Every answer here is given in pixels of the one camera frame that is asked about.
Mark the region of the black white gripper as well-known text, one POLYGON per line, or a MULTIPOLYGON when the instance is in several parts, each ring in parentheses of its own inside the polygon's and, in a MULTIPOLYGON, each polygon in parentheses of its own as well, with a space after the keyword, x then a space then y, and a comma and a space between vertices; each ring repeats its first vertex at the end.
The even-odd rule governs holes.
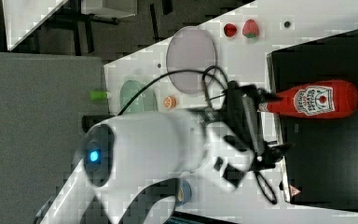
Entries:
POLYGON ((237 188, 247 172, 257 175, 260 170, 273 169, 294 144, 269 146, 262 137, 257 107, 261 103, 279 102, 282 97, 255 85, 240 86, 236 81, 229 81, 223 94, 225 100, 218 118, 234 132, 234 136, 224 139, 239 152, 250 152, 252 156, 250 167, 244 171, 228 164, 223 172, 223 178, 237 188))

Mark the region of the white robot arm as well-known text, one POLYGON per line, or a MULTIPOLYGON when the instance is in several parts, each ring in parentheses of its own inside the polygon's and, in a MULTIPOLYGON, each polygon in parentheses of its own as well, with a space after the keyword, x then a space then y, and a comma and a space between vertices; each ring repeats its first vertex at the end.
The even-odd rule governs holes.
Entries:
POLYGON ((235 81, 224 94, 218 108, 126 114, 95 124, 72 173, 34 224, 80 224, 92 201, 111 224, 164 224, 186 175, 233 192, 247 173, 274 167, 286 147, 264 140, 258 107, 280 96, 235 81))

